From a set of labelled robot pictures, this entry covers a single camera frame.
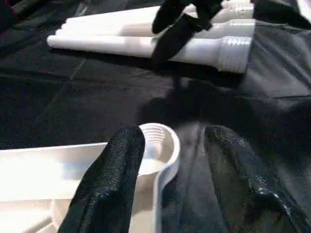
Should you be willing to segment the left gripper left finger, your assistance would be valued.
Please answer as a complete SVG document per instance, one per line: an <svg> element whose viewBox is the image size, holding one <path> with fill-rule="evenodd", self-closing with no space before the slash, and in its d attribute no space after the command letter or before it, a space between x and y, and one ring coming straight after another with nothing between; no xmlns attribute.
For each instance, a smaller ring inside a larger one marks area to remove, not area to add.
<svg viewBox="0 0 311 233"><path fill-rule="evenodd" d="M127 233L145 138L123 127L83 175L58 232Z"/></svg>

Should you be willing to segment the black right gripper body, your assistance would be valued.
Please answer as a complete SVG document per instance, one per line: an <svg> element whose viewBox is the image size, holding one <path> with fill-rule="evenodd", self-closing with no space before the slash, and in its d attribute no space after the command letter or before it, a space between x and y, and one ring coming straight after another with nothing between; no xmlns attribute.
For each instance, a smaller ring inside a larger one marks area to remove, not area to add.
<svg viewBox="0 0 311 233"><path fill-rule="evenodd" d="M200 21L210 21L220 10L222 10L222 0L194 0L192 4L196 7L196 12Z"/></svg>

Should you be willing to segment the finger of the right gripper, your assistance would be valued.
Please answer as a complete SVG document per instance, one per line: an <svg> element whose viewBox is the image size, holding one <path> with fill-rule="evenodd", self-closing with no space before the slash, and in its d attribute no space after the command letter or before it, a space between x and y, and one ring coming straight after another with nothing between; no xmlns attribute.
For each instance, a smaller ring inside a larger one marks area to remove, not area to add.
<svg viewBox="0 0 311 233"><path fill-rule="evenodd" d="M181 51L195 34L210 28L211 22L209 18L196 18L183 14L158 38L152 53L152 62L159 65L170 60Z"/></svg>
<svg viewBox="0 0 311 233"><path fill-rule="evenodd" d="M152 33L160 33L172 25L191 3L191 0L165 0L152 22Z"/></svg>

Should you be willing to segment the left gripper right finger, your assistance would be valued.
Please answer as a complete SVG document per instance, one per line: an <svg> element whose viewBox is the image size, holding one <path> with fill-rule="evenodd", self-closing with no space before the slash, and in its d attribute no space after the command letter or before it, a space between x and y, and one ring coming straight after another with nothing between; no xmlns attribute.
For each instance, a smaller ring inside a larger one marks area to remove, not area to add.
<svg viewBox="0 0 311 233"><path fill-rule="evenodd" d="M291 194L244 138L211 125L205 129L204 146L228 232L300 232Z"/></svg>

